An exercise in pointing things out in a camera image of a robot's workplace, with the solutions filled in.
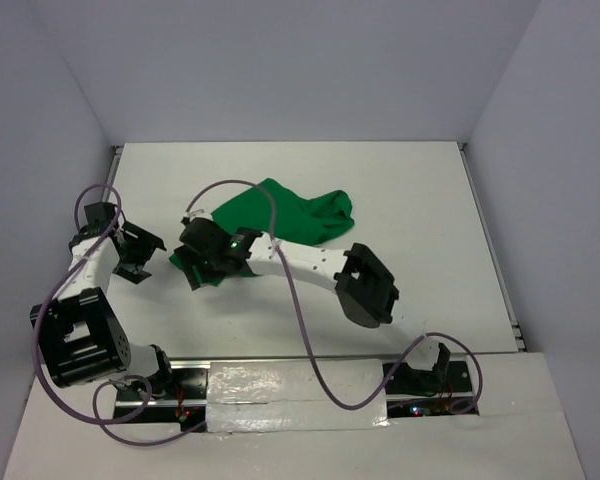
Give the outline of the green t shirt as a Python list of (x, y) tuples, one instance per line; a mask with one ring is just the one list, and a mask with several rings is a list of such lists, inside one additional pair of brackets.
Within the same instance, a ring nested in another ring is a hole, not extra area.
[(272, 178), (218, 206), (211, 217), (230, 234), (241, 227), (267, 232), (271, 202), (276, 205), (274, 235), (283, 241), (315, 247), (344, 235), (355, 225), (352, 202), (345, 191), (303, 198)]

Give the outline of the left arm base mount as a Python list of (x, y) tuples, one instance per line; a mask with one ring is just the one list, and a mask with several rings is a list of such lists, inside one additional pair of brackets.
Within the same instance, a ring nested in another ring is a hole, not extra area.
[[(169, 424), (184, 432), (205, 421), (210, 360), (172, 359), (171, 379), (158, 396), (149, 397), (146, 408), (130, 424)], [(139, 408), (146, 390), (139, 380), (115, 387), (113, 417)]]

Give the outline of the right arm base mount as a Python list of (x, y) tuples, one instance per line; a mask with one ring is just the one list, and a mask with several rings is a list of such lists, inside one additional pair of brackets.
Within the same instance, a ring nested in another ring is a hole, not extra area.
[(384, 391), (390, 419), (479, 413), (466, 362), (452, 360), (451, 352), (441, 343), (429, 370), (415, 369), (405, 361), (391, 375)]

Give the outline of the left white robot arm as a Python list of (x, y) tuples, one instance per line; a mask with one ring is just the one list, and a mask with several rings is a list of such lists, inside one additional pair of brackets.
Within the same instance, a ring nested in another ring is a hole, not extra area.
[(165, 248), (158, 236), (117, 220), (117, 206), (98, 202), (84, 207), (86, 224), (69, 242), (72, 265), (84, 261), (50, 302), (38, 345), (53, 383), (66, 388), (99, 379), (140, 376), (153, 398), (175, 388), (176, 374), (158, 346), (128, 340), (106, 293), (113, 275), (135, 285), (150, 277), (145, 264)]

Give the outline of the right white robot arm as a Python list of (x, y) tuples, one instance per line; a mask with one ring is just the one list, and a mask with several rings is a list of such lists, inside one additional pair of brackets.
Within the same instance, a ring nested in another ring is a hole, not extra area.
[(314, 285), (334, 294), (344, 316), (357, 326), (387, 326), (412, 350), (414, 376), (424, 390), (436, 391), (450, 376), (446, 350), (427, 337), (425, 326), (407, 318), (395, 277), (366, 245), (326, 249), (273, 238), (241, 227), (230, 234), (211, 217), (185, 215), (174, 254), (195, 291), (228, 278), (280, 277)]

